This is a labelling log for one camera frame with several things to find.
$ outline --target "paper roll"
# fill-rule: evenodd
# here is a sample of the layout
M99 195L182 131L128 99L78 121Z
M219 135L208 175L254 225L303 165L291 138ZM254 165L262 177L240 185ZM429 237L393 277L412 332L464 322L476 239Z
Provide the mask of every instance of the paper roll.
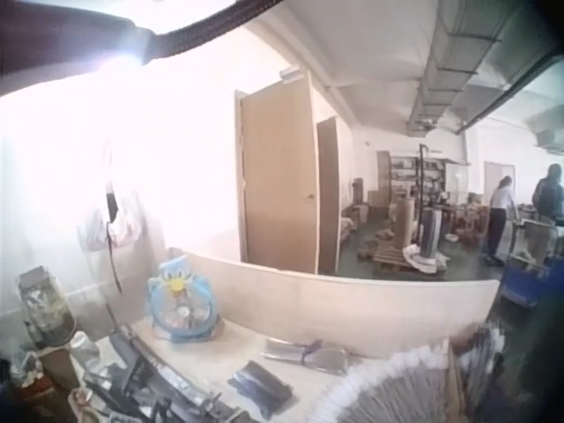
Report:
M406 198L397 202L396 224L394 225L394 247L404 249L412 243L413 215L415 201Z

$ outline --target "jar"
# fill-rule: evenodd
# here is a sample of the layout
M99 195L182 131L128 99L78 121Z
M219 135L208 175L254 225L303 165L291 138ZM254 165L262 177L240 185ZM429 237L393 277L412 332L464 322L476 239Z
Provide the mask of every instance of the jar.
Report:
M100 348L83 331L79 330L72 337L69 352L85 371L99 373L102 370Z

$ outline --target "blue fan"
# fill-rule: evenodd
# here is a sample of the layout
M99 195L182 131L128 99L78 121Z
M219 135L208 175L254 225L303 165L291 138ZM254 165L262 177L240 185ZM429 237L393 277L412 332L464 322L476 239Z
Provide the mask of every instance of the blue fan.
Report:
M206 278L192 275L186 257L160 265L160 276L149 279L149 309L153 324L175 343L210 339L219 319Z

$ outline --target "wooden partition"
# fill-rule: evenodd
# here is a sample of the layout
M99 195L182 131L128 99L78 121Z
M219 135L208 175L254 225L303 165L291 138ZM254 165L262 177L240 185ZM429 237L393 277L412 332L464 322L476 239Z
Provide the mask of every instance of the wooden partition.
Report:
M277 271L188 253L227 320L292 342L384 357L486 320L499 282L389 282Z

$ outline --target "wall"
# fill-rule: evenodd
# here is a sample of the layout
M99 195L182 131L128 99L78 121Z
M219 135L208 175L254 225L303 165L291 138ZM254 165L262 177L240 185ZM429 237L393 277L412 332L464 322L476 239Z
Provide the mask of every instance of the wall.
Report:
M516 124L484 119L466 131L470 167L470 189L484 192L484 162L513 165L516 168L516 201L530 204L539 179L553 163L562 163L537 147L535 135Z
M293 64L288 55L239 28L142 69L101 71L0 99L0 312L18 307L14 280L38 264L59 277L66 293L111 282L106 253L86 256L76 234L92 205L108 139L149 221L145 238L118 253L122 278L145 284L168 246L239 259L234 92L277 82ZM337 115L317 90L314 110L318 122ZM341 186L347 187L352 132L341 119L338 125ZM346 189L342 201L350 202Z
M416 156L419 144L424 144L433 152L429 157L451 159L465 162L463 137L446 130L433 130L425 138L407 137L379 128L360 127L354 131L354 173L364 178L364 189L378 189L378 151L389 151L392 156Z

